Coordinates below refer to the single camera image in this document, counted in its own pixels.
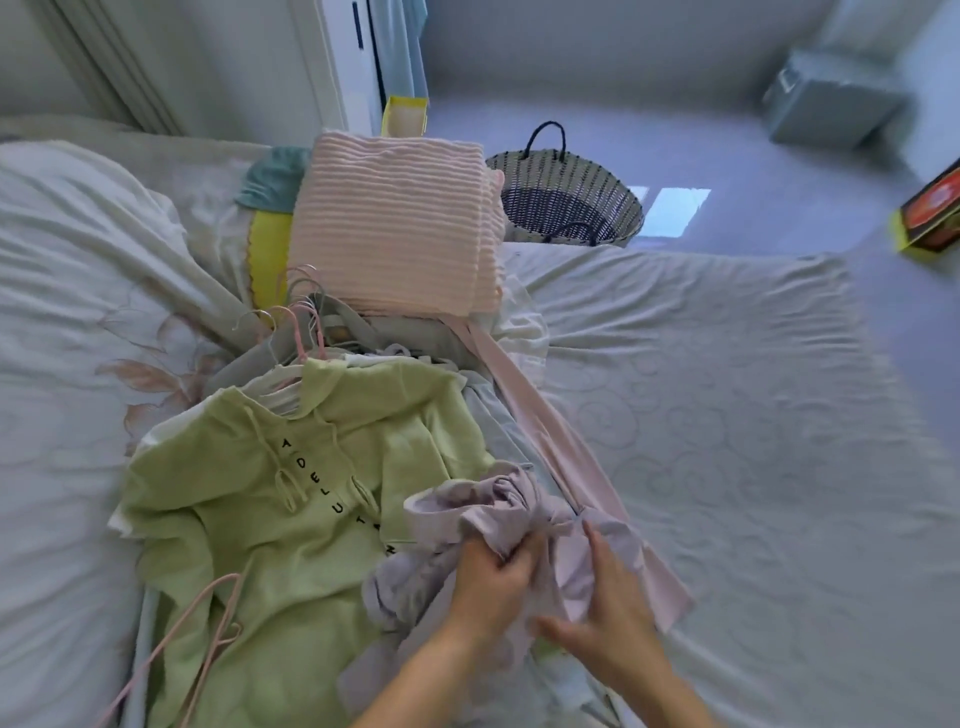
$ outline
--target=laundry basket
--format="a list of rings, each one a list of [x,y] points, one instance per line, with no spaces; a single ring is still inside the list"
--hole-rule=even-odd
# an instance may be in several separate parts
[[[562,149],[531,152],[543,129],[560,130]],[[643,225],[643,207],[630,189],[596,162],[566,150],[556,121],[540,124],[522,152],[501,152],[487,166],[506,177],[507,240],[570,245],[627,244]]]

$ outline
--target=yellow box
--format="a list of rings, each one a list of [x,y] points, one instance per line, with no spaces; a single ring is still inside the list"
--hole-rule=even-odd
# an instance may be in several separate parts
[[[423,136],[426,132],[427,99],[391,96],[383,110],[381,136]]]
[[[920,260],[960,240],[960,160],[910,198],[890,222],[897,250]]]

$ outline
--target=white wall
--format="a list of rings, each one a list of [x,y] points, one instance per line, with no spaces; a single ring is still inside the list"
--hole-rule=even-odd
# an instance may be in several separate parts
[[[817,45],[893,61],[943,0],[838,0]]]
[[[314,0],[102,1],[189,135],[309,146],[348,127]],[[336,32],[356,47],[352,11]]]
[[[625,103],[756,99],[833,0],[432,0],[431,94],[552,85]]]
[[[898,58],[914,102],[887,139],[924,182],[960,158],[960,0],[946,0]]]
[[[0,0],[0,114],[94,116],[80,87],[31,17],[26,2]]]

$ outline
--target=tiled floor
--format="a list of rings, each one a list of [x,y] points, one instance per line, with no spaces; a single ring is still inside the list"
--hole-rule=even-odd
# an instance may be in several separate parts
[[[912,175],[864,153],[771,144],[746,111],[440,98],[427,133],[479,141],[493,154],[522,149],[547,119],[564,124],[571,151],[647,188],[651,227],[632,247],[843,255],[879,348],[960,461],[960,251],[926,268],[894,254],[886,231],[891,211],[920,186]],[[544,130],[535,147],[559,146],[558,137]]]

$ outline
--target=green hoodie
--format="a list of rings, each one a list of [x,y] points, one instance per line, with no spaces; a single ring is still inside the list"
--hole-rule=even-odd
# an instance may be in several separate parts
[[[165,602],[158,628],[214,578],[244,574],[242,631],[213,664],[194,725],[348,724],[335,681],[377,636],[360,585],[409,541],[403,501],[492,463],[457,375],[413,359],[305,367],[294,415],[222,390],[130,463],[121,506],[145,539],[138,572]],[[153,669],[150,728],[176,721],[229,589],[201,604]]]

